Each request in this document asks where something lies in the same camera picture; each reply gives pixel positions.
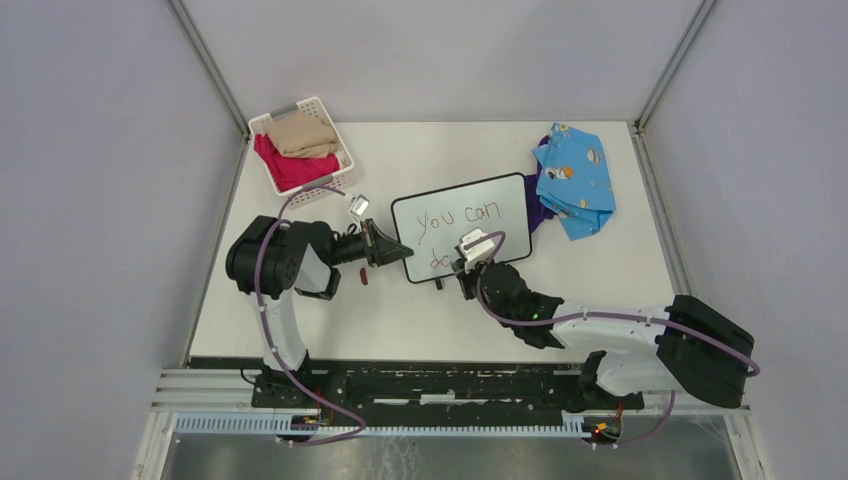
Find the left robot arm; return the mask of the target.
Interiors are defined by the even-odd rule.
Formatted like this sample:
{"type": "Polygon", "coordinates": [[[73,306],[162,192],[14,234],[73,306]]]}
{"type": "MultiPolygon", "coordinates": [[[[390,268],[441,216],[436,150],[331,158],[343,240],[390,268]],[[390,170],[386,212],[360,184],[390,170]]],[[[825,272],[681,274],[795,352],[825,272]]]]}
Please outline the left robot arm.
{"type": "Polygon", "coordinates": [[[249,297],[263,338],[261,378],[276,384],[281,400],[297,408],[314,394],[314,381],[303,371],[310,359],[293,297],[329,301],[341,281],[340,265],[364,260],[370,267],[381,267],[413,255],[370,218],[350,224],[345,232],[323,221],[254,218],[230,247],[225,271],[249,297]]]}

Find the black framed whiteboard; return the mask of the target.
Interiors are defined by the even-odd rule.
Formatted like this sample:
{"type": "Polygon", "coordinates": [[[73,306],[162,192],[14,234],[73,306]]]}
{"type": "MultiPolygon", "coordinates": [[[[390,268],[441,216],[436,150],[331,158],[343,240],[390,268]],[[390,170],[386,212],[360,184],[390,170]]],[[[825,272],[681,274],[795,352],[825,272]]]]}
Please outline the black framed whiteboard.
{"type": "Polygon", "coordinates": [[[401,197],[391,203],[391,213],[399,242],[413,251],[403,261],[412,284],[451,276],[456,246],[476,229],[505,233],[499,261],[533,252],[524,176],[518,172],[401,197]]]}

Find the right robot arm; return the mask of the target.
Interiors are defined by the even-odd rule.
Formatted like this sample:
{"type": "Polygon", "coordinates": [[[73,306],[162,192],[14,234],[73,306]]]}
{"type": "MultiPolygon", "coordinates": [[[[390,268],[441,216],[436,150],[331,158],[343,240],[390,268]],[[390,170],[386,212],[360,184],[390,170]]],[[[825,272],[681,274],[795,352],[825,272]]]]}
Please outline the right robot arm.
{"type": "Polygon", "coordinates": [[[666,307],[603,309],[535,292],[504,262],[459,259],[452,269],[463,296],[525,344],[589,350],[577,392],[591,408],[631,394],[682,391],[736,409],[747,380],[761,371],[751,358],[753,336],[691,295],[666,307]]]}

